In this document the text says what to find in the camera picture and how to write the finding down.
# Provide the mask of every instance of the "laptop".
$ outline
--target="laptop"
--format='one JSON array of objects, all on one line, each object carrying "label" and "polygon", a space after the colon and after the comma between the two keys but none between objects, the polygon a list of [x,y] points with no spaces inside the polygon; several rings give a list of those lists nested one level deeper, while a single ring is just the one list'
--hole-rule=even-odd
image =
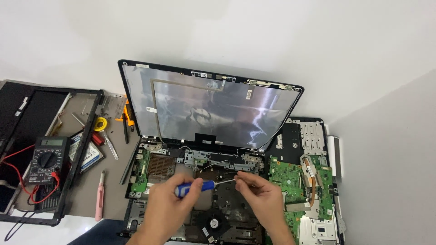
[{"label": "laptop", "polygon": [[[141,136],[120,236],[143,224],[154,184],[177,173],[219,182],[245,171],[282,188],[297,244],[342,243],[324,122],[290,116],[303,87],[131,60],[118,66]],[[202,192],[170,241],[272,244],[234,182]]]}]

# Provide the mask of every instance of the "person's left hand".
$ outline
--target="person's left hand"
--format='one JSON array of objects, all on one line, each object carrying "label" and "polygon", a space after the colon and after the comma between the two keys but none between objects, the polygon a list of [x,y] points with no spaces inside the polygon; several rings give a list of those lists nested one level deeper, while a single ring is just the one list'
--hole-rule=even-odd
[{"label": "person's left hand", "polygon": [[[175,196],[174,189],[183,183],[192,183],[183,199]],[[201,193],[203,179],[175,174],[165,183],[155,184],[150,189],[144,223],[132,236],[128,244],[164,244],[192,210]]]}]

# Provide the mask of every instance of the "digital multimeter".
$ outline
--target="digital multimeter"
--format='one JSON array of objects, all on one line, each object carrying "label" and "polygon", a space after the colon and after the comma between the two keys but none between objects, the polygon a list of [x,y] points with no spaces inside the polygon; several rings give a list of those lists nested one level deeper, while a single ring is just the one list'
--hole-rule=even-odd
[{"label": "digital multimeter", "polygon": [[44,185],[53,183],[52,172],[61,172],[68,157],[71,139],[69,137],[38,137],[27,183]]}]

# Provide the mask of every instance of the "pink tool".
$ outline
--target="pink tool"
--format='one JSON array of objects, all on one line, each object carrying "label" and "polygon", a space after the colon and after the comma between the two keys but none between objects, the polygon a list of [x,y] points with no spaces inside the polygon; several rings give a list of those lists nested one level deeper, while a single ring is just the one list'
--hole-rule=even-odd
[{"label": "pink tool", "polygon": [[95,221],[100,221],[103,217],[103,197],[105,194],[105,187],[103,186],[105,180],[105,171],[100,175],[100,183],[97,189],[97,205],[95,206]]}]

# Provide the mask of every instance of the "white floor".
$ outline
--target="white floor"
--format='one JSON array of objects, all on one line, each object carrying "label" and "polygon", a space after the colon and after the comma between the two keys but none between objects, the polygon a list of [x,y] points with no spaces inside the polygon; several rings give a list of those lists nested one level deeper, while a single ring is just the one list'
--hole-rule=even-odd
[{"label": "white floor", "polygon": [[[22,216],[24,213],[17,210],[14,216]],[[35,218],[51,218],[53,214],[35,214]],[[0,244],[6,245],[65,245],[78,236],[85,233],[97,222],[94,218],[66,215],[61,223],[55,227],[44,225],[23,225],[19,231],[7,242],[4,237],[14,225],[13,223],[0,222]]]}]

